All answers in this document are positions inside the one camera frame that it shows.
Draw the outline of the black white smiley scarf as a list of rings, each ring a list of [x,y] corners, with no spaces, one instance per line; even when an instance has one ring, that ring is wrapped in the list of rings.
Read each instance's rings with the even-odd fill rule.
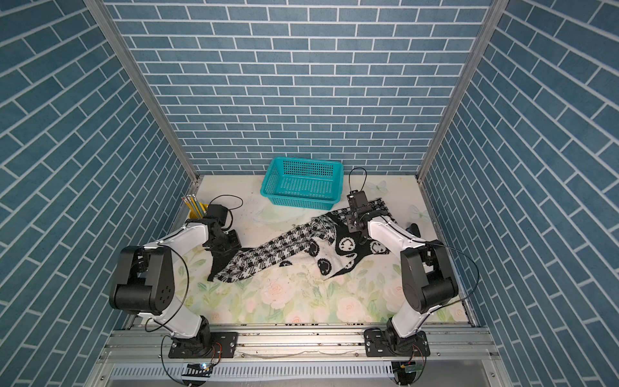
[[[214,256],[210,282],[240,282],[273,266],[309,263],[323,279],[351,272],[367,256],[388,255],[382,243],[350,232],[348,208],[330,211],[256,248]]]

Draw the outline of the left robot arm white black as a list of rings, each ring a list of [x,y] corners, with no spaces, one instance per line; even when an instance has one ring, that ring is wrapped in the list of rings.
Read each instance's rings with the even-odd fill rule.
[[[232,358],[236,332],[211,332],[207,318],[185,306],[188,290],[176,295],[173,264],[189,266],[183,256],[203,247],[212,257],[211,273],[225,268],[241,250],[236,231],[224,231],[217,221],[188,221],[180,230],[142,246],[121,250],[111,282],[110,304],[127,314],[138,314],[171,336],[171,359]]]

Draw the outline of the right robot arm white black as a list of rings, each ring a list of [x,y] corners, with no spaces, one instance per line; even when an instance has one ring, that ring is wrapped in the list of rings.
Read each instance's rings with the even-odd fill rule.
[[[429,356],[422,325],[459,294],[447,247],[438,240],[426,241],[411,234],[384,211],[372,210],[369,206],[351,208],[347,222],[351,232],[381,243],[401,261],[405,301],[384,330],[364,332],[367,356]]]

